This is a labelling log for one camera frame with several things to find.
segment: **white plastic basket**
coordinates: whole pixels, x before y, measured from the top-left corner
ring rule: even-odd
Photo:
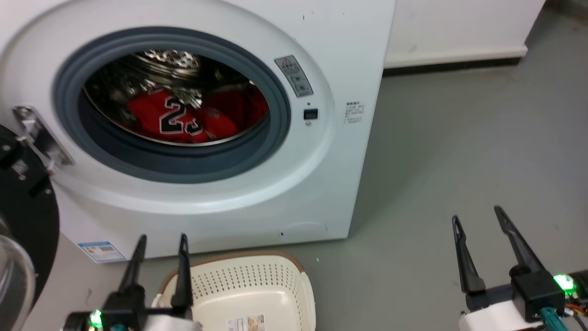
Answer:
[[[250,251],[192,263],[194,321],[206,331],[315,331],[315,298],[304,268],[281,251]],[[169,307],[178,271],[152,307]]]

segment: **floor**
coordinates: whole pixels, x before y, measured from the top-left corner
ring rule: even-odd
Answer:
[[[547,13],[527,45],[518,67],[382,81],[351,237],[279,248],[308,272],[318,330],[456,330],[465,301],[450,219],[487,286],[507,283],[515,257],[495,204],[552,273],[588,267],[588,27]],[[175,266],[143,265],[148,302]],[[62,237],[25,330],[99,307],[124,267]]]

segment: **green light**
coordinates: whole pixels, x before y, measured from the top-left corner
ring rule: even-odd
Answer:
[[[90,315],[90,325],[98,330],[102,330],[102,318],[100,315],[102,315],[100,310],[94,310]]]
[[[574,280],[566,274],[557,274],[553,276],[553,280],[562,288],[567,296],[574,294],[576,291],[576,285]]]

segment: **white cabinet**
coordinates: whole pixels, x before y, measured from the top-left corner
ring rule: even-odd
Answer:
[[[397,0],[386,68],[522,57],[544,0]]]

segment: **front-loading washing machine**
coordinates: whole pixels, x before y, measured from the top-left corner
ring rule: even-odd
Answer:
[[[0,123],[94,260],[348,235],[394,1],[0,4]]]

